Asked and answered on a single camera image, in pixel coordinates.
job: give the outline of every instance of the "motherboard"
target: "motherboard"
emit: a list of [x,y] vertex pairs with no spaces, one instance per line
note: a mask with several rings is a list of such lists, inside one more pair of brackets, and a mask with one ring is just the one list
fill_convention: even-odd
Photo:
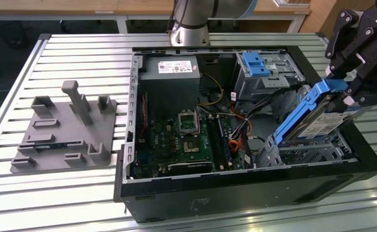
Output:
[[178,117],[151,120],[139,140],[135,176],[151,178],[243,169],[228,147],[228,117],[183,111]]

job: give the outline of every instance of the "green motherboard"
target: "green motherboard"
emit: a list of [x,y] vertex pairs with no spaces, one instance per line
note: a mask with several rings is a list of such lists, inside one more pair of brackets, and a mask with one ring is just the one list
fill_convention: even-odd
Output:
[[[212,171],[219,171],[219,165],[215,164],[216,153],[214,153],[210,138],[210,128],[207,117],[200,117],[198,134],[180,135],[179,118],[168,120],[152,120],[148,128],[148,134],[139,140],[136,157],[136,178],[162,177],[163,170],[170,164],[176,163],[210,163]],[[182,127],[190,129],[195,126],[194,119],[182,120]],[[232,132],[231,119],[222,117],[222,129],[224,138]],[[231,161],[232,169],[241,169],[243,164],[239,157]]]

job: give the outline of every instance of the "slotted metal table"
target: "slotted metal table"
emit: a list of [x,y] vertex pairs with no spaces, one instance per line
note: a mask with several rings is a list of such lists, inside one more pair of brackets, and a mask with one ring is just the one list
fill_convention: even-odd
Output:
[[[211,34],[212,45],[297,45],[321,76],[325,39],[315,34]],[[70,101],[60,90],[78,80],[88,100],[118,100],[114,150],[124,142],[132,47],[170,46],[166,34],[42,36],[0,108],[0,231],[377,231],[377,176],[319,203],[138,224],[114,203],[116,154],[107,167],[52,174],[12,174],[36,95]],[[356,123],[377,152],[377,108]]]

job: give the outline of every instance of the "yellow wire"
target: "yellow wire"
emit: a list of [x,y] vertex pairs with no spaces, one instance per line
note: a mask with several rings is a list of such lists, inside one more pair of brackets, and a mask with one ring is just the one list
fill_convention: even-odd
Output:
[[219,86],[219,88],[220,88],[220,98],[219,98],[219,100],[216,100],[215,102],[199,104],[199,105],[203,105],[203,106],[208,106],[208,105],[214,105],[214,104],[216,104],[216,103],[219,103],[219,102],[222,101],[222,99],[223,99],[223,94],[224,94],[224,89],[223,89],[223,87],[222,87],[219,81],[216,81],[216,79],[215,79],[211,75],[208,75],[207,73],[203,73],[203,75],[208,76],[210,79],[214,80],[214,82],[218,84],[218,86]]

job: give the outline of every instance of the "blue drive bay latch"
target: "blue drive bay latch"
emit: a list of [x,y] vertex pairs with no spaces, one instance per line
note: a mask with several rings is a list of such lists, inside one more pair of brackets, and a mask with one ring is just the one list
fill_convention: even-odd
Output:
[[244,52],[243,61],[251,76],[269,76],[272,72],[265,68],[264,60],[257,52]]

